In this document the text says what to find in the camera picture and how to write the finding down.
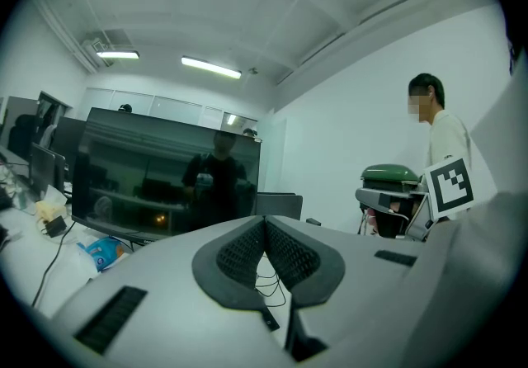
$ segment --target ceiling light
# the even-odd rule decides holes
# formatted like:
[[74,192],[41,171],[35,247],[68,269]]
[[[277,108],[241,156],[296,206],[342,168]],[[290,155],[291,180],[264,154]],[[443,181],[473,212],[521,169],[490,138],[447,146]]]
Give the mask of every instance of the ceiling light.
[[231,70],[229,68],[222,68],[211,63],[207,63],[202,60],[190,59],[189,57],[181,57],[181,62],[186,66],[191,66],[193,68],[202,68],[204,70],[209,70],[211,72],[220,73],[231,78],[240,79],[242,72],[237,70]]
[[97,53],[102,59],[138,59],[137,51],[101,51]]

